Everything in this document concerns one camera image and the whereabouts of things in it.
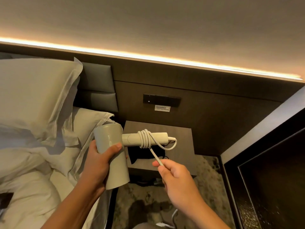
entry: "floor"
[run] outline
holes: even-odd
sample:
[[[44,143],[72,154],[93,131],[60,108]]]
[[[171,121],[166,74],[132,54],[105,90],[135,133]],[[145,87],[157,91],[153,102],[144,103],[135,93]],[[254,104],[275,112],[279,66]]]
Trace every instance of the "floor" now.
[[[204,201],[230,228],[235,229],[217,157],[196,155],[196,161],[198,175],[194,181]],[[132,229],[143,222],[172,224],[171,215],[174,210],[163,187],[126,184],[119,187],[117,193],[112,228]],[[177,229],[197,228],[181,212],[177,213],[174,221]]]

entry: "printed label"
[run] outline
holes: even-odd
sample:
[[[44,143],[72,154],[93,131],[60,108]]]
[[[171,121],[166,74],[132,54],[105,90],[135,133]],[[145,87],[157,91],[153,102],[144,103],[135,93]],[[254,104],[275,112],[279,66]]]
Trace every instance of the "printed label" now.
[[[155,105],[155,111],[169,112],[170,106]]]

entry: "left hand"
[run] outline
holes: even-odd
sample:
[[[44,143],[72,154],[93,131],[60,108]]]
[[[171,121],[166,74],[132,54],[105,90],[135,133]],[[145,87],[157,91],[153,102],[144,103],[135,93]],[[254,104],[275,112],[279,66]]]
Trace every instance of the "left hand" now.
[[[84,170],[78,183],[83,187],[92,188],[101,195],[105,190],[104,180],[109,171],[109,161],[122,148],[121,143],[109,147],[104,153],[99,154],[96,148],[96,142],[90,143]]]

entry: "led strip light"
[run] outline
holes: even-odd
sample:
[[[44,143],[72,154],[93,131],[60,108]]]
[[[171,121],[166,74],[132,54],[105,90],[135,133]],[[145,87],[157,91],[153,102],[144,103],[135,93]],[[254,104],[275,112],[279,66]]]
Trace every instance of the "led strip light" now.
[[[268,71],[261,71],[261,70],[238,68],[238,67],[232,67],[232,66],[222,66],[222,65],[215,65],[215,64],[202,63],[202,62],[196,62],[196,61],[172,59],[172,58],[150,56],[150,55],[143,55],[143,54],[136,54],[136,53],[102,50],[102,49],[87,48],[87,47],[77,47],[77,46],[72,46],[72,45],[62,45],[62,44],[55,44],[55,43],[48,43],[48,42],[38,42],[38,41],[30,41],[30,40],[23,40],[23,39],[15,39],[15,38],[0,37],[0,42],[7,43],[7,44],[34,46],[34,47],[39,47],[39,48],[44,48],[44,49],[59,49],[59,50],[64,50],[64,51],[69,51],[69,52],[74,51],[74,52],[82,52],[82,53],[89,53],[89,54],[95,54],[95,55],[137,59],[137,60],[142,60],[142,61],[146,60],[146,61],[151,61],[151,62],[161,62],[161,63],[165,63],[165,64],[190,66],[190,67],[201,68],[201,69],[229,71],[229,72],[238,73],[238,74],[270,76],[270,77],[292,79],[292,80],[303,80],[299,75],[296,75],[296,74],[276,73],[276,72],[268,72]]]

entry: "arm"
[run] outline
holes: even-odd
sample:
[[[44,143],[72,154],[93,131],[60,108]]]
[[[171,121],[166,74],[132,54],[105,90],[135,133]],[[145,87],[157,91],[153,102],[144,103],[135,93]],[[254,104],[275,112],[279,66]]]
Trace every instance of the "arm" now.
[[[200,229],[229,229],[218,215],[204,202],[196,184],[184,165],[168,159],[161,160],[164,166],[154,161],[173,205]]]
[[[90,143],[84,171],[71,193],[59,204],[42,229],[82,228],[95,201],[104,192],[104,179],[108,174],[109,160],[122,145],[111,146],[105,153],[97,153],[96,143]]]

